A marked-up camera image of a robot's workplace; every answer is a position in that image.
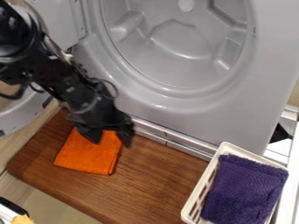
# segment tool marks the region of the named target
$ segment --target white basket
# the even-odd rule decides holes
[[[284,166],[272,162],[264,157],[253,154],[247,150],[241,149],[240,147],[233,145],[231,143],[222,143],[217,151],[217,153],[212,158],[212,161],[205,169],[204,174],[201,179],[195,186],[193,192],[191,193],[189,199],[184,204],[184,207],[181,211],[181,219],[185,223],[189,224],[212,224],[210,221],[206,221],[200,218],[201,209],[203,208],[206,194],[210,191],[212,182],[215,178],[216,169],[218,165],[218,160],[220,155],[233,154],[241,158],[248,158],[250,160],[265,164],[271,165],[273,167],[281,168],[287,170]],[[268,224],[271,221],[273,213],[269,215],[265,224]]]

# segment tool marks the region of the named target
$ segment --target orange cloth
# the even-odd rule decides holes
[[[122,142],[113,131],[104,131],[99,144],[73,129],[54,164],[65,168],[109,175],[113,172]]]

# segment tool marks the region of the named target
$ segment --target wooden platform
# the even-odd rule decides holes
[[[109,177],[60,168],[52,162],[73,127],[65,115],[60,111],[9,162],[10,174],[103,223],[182,222],[205,161],[137,136]]]

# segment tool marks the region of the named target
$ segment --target purple towel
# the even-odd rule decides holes
[[[220,156],[201,217],[215,224],[263,224],[287,178],[288,172],[282,169],[233,155]]]

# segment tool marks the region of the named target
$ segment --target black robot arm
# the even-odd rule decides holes
[[[73,57],[67,57],[46,36],[36,19],[29,14],[21,17],[4,0],[0,0],[0,81],[20,86],[14,95],[0,93],[11,100],[21,98],[33,82],[37,83],[65,103],[70,110],[67,119],[82,136],[98,143],[103,130],[115,130],[130,146],[134,125],[115,107],[107,82],[89,77]]]

